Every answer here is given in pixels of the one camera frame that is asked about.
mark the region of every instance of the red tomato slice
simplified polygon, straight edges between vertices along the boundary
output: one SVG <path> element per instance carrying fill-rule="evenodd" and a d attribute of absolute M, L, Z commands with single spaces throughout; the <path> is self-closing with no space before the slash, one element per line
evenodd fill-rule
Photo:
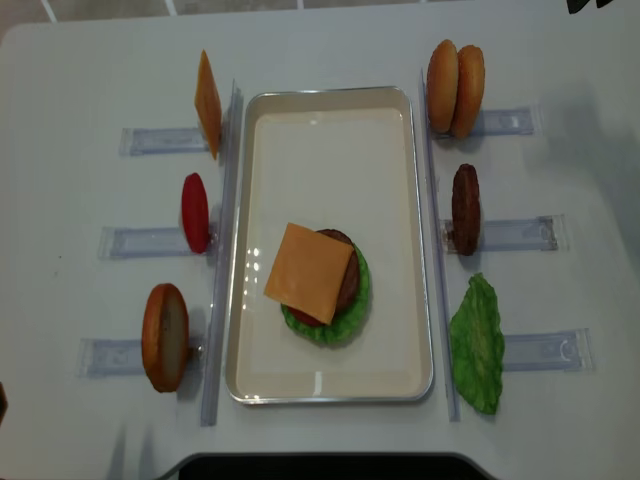
<path fill-rule="evenodd" d="M 298 320 L 300 323 L 304 323 L 305 325 L 309 325 L 310 327 L 324 327 L 324 323 L 319 322 L 318 320 L 316 320 L 315 318 L 313 318 L 311 315 L 307 315 L 304 312 L 301 312 L 300 310 L 296 310 L 295 308 L 291 308 L 291 307 L 287 307 L 289 309 L 289 312 L 291 312 L 291 315 L 293 315 L 295 317 L 296 320 Z"/>
<path fill-rule="evenodd" d="M 204 253 L 209 246 L 209 205 L 200 175 L 192 173 L 182 187 L 182 226 L 189 248 Z"/>

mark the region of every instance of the green lettuce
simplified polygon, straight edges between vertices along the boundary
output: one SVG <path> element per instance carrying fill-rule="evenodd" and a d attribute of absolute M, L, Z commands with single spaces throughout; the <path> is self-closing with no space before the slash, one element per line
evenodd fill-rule
<path fill-rule="evenodd" d="M 369 267 L 362 256 L 362 252 L 355 245 L 354 248 L 358 256 L 360 287 L 351 306 L 336 315 L 331 325 L 310 327 L 296 320 L 289 309 L 285 305 L 281 305 L 284 320 L 291 330 L 324 345 L 342 343 L 358 331 L 367 314 L 371 279 L 369 277 Z"/>
<path fill-rule="evenodd" d="M 477 411 L 495 415 L 502 393 L 504 336 L 496 291 L 477 273 L 449 325 L 453 381 Z"/>

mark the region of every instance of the white tray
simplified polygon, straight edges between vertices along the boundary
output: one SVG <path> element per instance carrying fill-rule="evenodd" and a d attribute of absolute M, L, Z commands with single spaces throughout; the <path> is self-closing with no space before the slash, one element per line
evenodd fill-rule
<path fill-rule="evenodd" d="M 397 88 L 263 94 L 247 107 L 226 381 L 249 404 L 414 400 L 433 378 L 411 104 Z M 288 222 L 345 232 L 371 272 L 339 348 L 291 331 L 263 295 Z"/>

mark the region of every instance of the white table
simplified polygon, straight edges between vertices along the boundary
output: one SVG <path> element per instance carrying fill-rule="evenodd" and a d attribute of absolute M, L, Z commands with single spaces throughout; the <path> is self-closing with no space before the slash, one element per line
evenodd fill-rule
<path fill-rule="evenodd" d="M 618 0 L 569 16 L 562 0 L 527 3 L 9 32 L 0 49 L 0 381 L 9 399 L 0 476 L 151 478 L 198 453 L 387 451 L 456 452 L 499 478 L 633 478 L 640 468 L 640 287 L 617 231 L 594 239 L 598 255 L 610 249 L 615 266 L 612 273 L 594 263 L 602 267 L 594 285 L 606 292 L 594 294 L 599 321 L 577 313 L 556 328 L 591 328 L 596 371 L 505 374 L 494 420 L 463 402 L 461 422 L 449 422 L 433 291 L 435 383 L 415 404 L 246 408 L 222 386 L 218 425 L 201 428 L 201 388 L 185 398 L 157 394 L 144 377 L 75 376 L 80 338 L 139 335 L 156 283 L 175 283 L 199 323 L 209 318 L 212 272 L 202 259 L 101 262 L 96 256 L 103 226 L 177 225 L 182 181 L 193 171 L 205 179 L 212 203 L 219 201 L 222 182 L 208 155 L 120 158 L 117 150 L 125 126 L 196 124 L 192 98 L 202 48 L 225 103 L 235 78 L 246 100 L 264 91 L 397 85 L 417 109 L 419 71 L 436 44 L 447 37 L 458 46 L 474 43 L 485 52 L 486 107 L 528 104 L 567 85 L 586 85 L 613 139 L 609 145 L 619 146 L 612 156 L 640 161 L 640 4 Z M 622 177 L 633 178 L 633 171 Z M 634 195 L 624 182 L 620 190 L 622 200 Z M 631 213 L 637 205 L 629 206 Z M 637 215 L 629 218 L 637 223 Z M 433 290 L 431 267 L 429 284 Z M 541 321 L 540 331 L 553 331 L 549 319 Z"/>

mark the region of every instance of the cheese slice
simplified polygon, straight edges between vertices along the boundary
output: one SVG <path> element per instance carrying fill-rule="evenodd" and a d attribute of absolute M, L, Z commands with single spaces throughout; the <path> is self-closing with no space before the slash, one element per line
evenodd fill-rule
<path fill-rule="evenodd" d="M 213 158 L 218 158 L 220 149 L 220 132 L 222 131 L 222 107 L 218 87 L 211 72 L 211 65 L 207 53 L 203 50 L 200 54 L 198 67 L 198 85 L 193 102 L 200 118 L 200 125 L 204 130 L 209 144 L 209 150 Z"/>
<path fill-rule="evenodd" d="M 264 294 L 330 325 L 353 247 L 289 223 Z"/>

